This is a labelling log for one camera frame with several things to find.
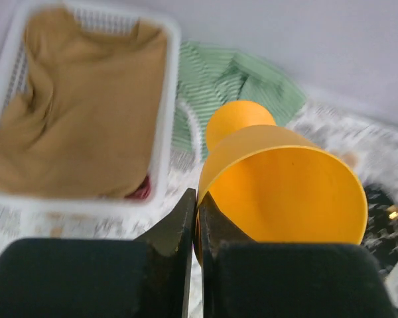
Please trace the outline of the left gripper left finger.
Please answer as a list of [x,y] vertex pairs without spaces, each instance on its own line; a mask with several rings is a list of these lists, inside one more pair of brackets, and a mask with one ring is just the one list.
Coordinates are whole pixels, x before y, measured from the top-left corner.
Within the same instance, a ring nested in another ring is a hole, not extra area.
[[196,192],[133,240],[24,238],[0,255],[0,317],[186,317]]

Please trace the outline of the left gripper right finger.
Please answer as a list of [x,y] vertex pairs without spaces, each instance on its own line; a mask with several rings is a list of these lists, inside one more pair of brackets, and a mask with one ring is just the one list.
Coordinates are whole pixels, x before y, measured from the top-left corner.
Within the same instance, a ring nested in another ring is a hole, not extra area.
[[198,206],[205,317],[396,317],[374,257],[353,244],[261,243],[211,195]]

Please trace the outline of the gold wine glass rack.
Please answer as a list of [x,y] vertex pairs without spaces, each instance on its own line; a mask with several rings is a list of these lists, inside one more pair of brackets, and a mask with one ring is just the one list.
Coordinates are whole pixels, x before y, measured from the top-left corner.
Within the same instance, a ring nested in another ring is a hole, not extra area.
[[387,276],[398,263],[398,220],[387,212],[394,202],[378,184],[367,184],[364,191],[368,218],[361,245],[377,260],[379,273]]

